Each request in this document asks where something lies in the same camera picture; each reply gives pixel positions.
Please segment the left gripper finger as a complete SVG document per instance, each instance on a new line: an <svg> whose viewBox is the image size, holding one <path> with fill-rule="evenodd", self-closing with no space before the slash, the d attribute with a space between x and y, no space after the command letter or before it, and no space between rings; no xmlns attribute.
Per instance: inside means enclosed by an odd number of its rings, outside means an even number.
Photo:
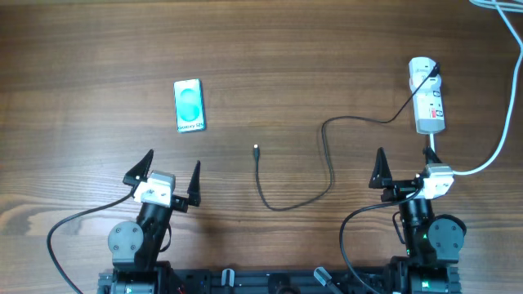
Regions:
<svg viewBox="0 0 523 294"><path fill-rule="evenodd" d="M129 186L138 186L146 180L153 158L154 151L150 149L134 167L125 173L123 183Z"/></svg>
<svg viewBox="0 0 523 294"><path fill-rule="evenodd" d="M201 203L201 192L200 192L200 182L199 182L200 169L201 169L201 162L198 160L195 165L195 168L194 168L194 171L191 176L190 183L189 183L189 186L187 189L187 194L189 196L188 197L189 205L194 206L194 207L198 207Z"/></svg>

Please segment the teal Galaxy smartphone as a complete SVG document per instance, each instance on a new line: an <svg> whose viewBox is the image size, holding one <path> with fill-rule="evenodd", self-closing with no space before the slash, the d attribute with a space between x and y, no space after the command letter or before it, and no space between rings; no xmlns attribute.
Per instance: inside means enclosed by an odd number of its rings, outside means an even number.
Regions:
<svg viewBox="0 0 523 294"><path fill-rule="evenodd" d="M198 78L173 83L177 131L187 133L206 129L203 91Z"/></svg>

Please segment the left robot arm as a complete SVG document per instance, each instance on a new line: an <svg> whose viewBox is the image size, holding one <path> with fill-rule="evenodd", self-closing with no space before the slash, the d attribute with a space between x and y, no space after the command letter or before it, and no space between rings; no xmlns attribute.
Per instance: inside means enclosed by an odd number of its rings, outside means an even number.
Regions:
<svg viewBox="0 0 523 294"><path fill-rule="evenodd" d="M154 151L132 167L123 183L132 187L131 196L141 204L134 221L117 224L108 237L113 272L98 281L99 293L184 293L185 285L168 261L158 256L169 247L163 244L172 228L173 212L186 213L188 207L201 203L200 168L196 163L187 189L188 196L174 194L176 177L167 172L150 170Z"/></svg>

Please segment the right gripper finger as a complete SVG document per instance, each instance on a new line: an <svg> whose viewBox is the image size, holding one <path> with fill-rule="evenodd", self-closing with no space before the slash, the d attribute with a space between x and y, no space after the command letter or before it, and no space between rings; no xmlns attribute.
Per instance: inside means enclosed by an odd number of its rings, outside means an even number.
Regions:
<svg viewBox="0 0 523 294"><path fill-rule="evenodd" d="M385 189L392 187L392 175L383 147L378 148L373 173L369 180L370 189Z"/></svg>
<svg viewBox="0 0 523 294"><path fill-rule="evenodd" d="M426 164L441 163L441 160L438 158L431 146L427 146L422 153L425 156Z"/></svg>

